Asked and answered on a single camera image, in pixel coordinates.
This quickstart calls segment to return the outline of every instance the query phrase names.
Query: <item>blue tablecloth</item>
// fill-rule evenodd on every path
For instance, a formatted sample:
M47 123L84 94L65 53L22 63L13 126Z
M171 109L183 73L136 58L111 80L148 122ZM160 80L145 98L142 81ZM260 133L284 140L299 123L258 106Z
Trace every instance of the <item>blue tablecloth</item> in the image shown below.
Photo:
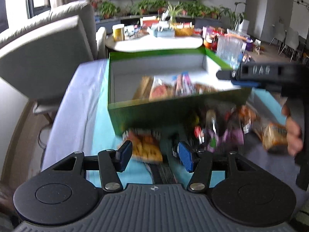
M107 111L108 61L98 60L78 67L70 82L57 113L47 144L43 167L45 169L74 151L84 151L85 155L96 155L105 149L116 149L121 138L116 137ZM264 90L254 90L248 99L263 115L273 121L283 123L280 105ZM294 191L297 197L296 211L308 198L305 191L296 184L299 167L288 155L267 153L255 135L245 139L245 156L261 168L267 170ZM170 166L178 180L186 185L191 177L185 169L172 161ZM140 162L131 160L125 172L119 173L125 186L131 183L152 183L150 174ZM90 172L88 179L100 186L98 172Z

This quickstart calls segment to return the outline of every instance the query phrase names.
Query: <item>wicker basket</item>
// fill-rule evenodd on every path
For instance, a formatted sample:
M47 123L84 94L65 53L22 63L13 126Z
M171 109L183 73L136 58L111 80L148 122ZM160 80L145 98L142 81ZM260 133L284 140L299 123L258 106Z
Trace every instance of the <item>wicker basket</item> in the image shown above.
M180 25L180 23L171 24L171 28L175 30L175 36L191 36L194 32L194 25L192 26L192 28L190 27L182 29L177 28L177 25Z

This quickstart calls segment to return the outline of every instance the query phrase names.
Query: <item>blue gripper pad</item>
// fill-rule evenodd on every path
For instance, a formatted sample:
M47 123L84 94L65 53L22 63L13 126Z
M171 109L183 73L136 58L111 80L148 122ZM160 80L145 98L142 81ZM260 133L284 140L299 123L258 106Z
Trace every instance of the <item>blue gripper pad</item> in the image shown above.
M199 162L195 151L186 142L179 142L178 154L185 169L189 173L193 173Z
M132 156L132 142L130 140L127 140L123 143L123 145L117 150L116 152L116 162L117 162L117 168L116 171L122 173Z

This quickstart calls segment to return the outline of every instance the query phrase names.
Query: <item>gray sofa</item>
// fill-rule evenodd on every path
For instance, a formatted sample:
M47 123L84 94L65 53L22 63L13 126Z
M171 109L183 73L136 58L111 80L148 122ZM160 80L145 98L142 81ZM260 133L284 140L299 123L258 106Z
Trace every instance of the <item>gray sofa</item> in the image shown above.
M88 1L59 6L0 34L0 77L38 102L34 113L52 112L79 64L106 57L105 39Z

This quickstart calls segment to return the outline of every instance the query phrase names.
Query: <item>bottle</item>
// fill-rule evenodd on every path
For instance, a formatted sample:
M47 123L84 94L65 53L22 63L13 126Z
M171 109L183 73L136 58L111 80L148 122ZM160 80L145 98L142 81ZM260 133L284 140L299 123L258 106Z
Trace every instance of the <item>bottle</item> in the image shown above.
M207 150L213 153L217 147L218 126L216 112L211 109L206 113L206 131L207 136L210 138L207 145Z
M214 41L213 41L213 43L212 43L212 45L211 45L211 50L212 50L213 52L215 52L215 53L217 52L218 40L219 40L218 35L215 35Z

